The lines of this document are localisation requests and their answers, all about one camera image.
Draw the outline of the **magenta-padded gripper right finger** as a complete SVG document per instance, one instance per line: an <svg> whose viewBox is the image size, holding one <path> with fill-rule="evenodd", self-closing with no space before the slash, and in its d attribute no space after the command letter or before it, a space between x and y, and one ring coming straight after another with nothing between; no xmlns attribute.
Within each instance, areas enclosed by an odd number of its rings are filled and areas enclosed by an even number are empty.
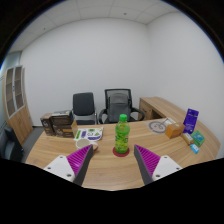
<svg viewBox="0 0 224 224"><path fill-rule="evenodd" d="M182 169L168 155L158 156L139 145L134 146L134 156L145 185Z"/></svg>

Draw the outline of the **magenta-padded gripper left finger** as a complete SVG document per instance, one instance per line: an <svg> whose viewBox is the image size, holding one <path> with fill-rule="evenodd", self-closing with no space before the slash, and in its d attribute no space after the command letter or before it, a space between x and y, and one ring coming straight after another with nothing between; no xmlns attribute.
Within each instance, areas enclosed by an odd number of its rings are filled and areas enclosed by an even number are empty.
<svg viewBox="0 0 224 224"><path fill-rule="evenodd" d="M88 145L68 156L59 155L44 170L81 186L92 156L93 146Z"/></svg>

